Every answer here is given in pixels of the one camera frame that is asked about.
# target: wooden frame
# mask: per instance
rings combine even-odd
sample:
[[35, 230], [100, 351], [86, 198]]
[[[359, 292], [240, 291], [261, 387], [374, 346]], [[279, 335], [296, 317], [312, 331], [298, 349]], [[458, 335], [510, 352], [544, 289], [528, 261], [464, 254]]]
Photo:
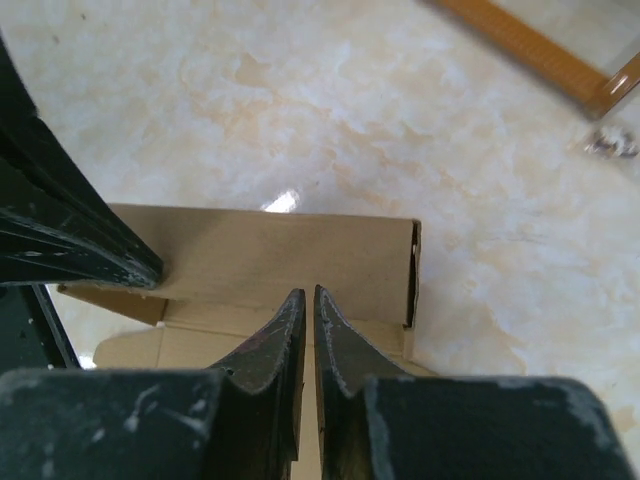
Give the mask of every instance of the wooden frame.
[[602, 118], [640, 83], [640, 53], [609, 76], [580, 60], [490, 0], [436, 0]]

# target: black plastic part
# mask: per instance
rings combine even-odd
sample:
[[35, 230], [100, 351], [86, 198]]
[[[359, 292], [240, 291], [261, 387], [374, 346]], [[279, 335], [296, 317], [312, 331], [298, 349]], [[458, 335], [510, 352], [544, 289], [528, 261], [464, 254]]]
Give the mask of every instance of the black plastic part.
[[0, 287], [0, 373], [74, 368], [78, 359], [46, 288]]

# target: cardboard box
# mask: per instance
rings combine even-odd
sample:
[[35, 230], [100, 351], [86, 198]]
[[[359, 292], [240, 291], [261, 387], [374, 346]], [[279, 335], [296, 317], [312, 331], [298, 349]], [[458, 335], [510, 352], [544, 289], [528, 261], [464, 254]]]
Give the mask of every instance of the cardboard box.
[[[102, 342], [98, 367], [204, 368], [261, 328], [293, 288], [321, 284], [354, 327], [409, 362], [418, 295], [420, 224], [414, 220], [175, 207], [112, 206], [166, 262], [153, 292], [62, 286], [74, 298], [163, 328]], [[320, 478], [313, 320], [307, 319], [302, 445], [294, 478]]]

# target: cardboard edge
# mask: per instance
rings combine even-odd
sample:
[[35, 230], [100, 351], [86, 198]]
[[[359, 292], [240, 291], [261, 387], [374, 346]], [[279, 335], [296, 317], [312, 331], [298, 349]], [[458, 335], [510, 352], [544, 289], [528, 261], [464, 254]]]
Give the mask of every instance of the cardboard edge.
[[94, 285], [64, 284], [58, 285], [57, 291], [151, 326], [162, 321], [169, 303], [164, 298], [146, 297], [125, 290], [108, 290]]

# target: scratched black metal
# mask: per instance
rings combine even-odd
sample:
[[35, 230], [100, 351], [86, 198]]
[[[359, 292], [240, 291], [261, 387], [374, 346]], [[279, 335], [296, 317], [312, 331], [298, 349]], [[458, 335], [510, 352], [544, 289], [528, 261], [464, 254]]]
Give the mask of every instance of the scratched black metal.
[[[227, 372], [238, 386], [223, 394], [223, 399], [228, 398], [223, 406], [231, 413], [220, 415], [219, 431], [225, 435], [218, 438], [224, 455], [215, 468], [234, 476], [219, 478], [289, 478], [300, 443], [305, 311], [304, 291], [292, 291], [269, 323], [212, 365]], [[237, 411], [243, 412], [241, 419], [234, 414]], [[243, 448], [225, 449], [229, 442]], [[247, 452], [252, 452], [253, 465], [246, 461]], [[228, 465], [245, 470], [224, 470]]]
[[0, 47], [0, 284], [157, 286], [162, 261], [111, 212], [38, 118]]
[[634, 478], [602, 404], [578, 382], [416, 378], [321, 287], [314, 322], [325, 479]]
[[295, 290], [255, 338], [210, 369], [0, 377], [0, 478], [289, 478], [304, 315]]

